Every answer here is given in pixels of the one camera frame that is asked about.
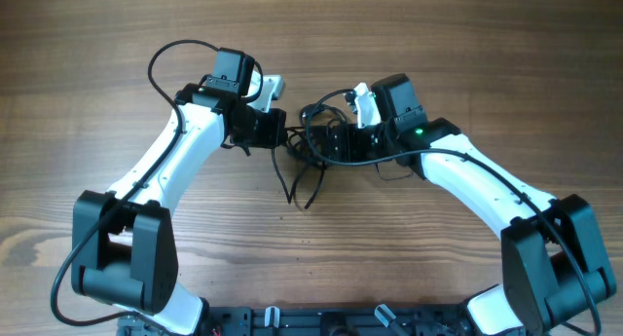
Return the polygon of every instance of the wooden table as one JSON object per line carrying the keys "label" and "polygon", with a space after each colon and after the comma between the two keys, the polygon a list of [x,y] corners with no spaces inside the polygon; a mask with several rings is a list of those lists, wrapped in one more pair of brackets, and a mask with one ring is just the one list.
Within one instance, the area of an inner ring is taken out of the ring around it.
{"label": "wooden table", "polygon": [[[146,66],[181,38],[244,50],[281,74],[275,106],[288,125],[328,92],[406,72],[430,118],[537,188],[589,201],[621,277],[621,23],[621,0],[0,0],[0,334],[113,334],[114,323],[57,322],[50,286],[77,197],[105,191],[162,130],[169,107]],[[171,50],[156,79],[174,93],[214,57]],[[331,168],[300,211],[270,152],[252,154],[213,154],[174,216],[179,281],[211,305],[456,303],[501,281],[495,235],[442,189]],[[277,159],[292,181],[302,165],[283,149]],[[64,287],[73,317],[112,310]],[[622,334],[623,299],[600,311],[604,334]],[[588,314],[577,321],[591,327]]]}

